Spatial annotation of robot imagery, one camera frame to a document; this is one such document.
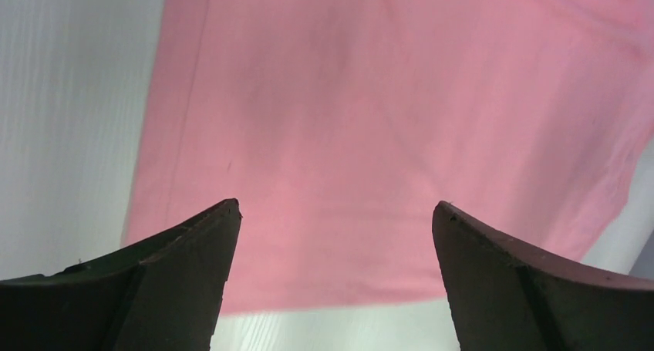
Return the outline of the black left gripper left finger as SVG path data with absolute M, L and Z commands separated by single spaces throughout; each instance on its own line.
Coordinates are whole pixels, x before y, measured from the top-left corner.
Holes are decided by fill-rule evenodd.
M 1 283 L 3 350 L 208 350 L 241 227 L 227 199 L 54 275 Z

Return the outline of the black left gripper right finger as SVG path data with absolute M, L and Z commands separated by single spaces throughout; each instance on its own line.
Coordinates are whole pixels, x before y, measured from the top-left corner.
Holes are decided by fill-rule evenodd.
M 555 255 L 445 201 L 432 231 L 462 350 L 652 350 L 652 281 Z

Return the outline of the pink t shirt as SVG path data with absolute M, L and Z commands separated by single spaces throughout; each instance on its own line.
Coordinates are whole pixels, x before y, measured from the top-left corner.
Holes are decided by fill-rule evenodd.
M 126 240 L 225 198 L 223 311 L 443 294 L 440 201 L 579 260 L 653 135 L 653 0 L 165 0 Z

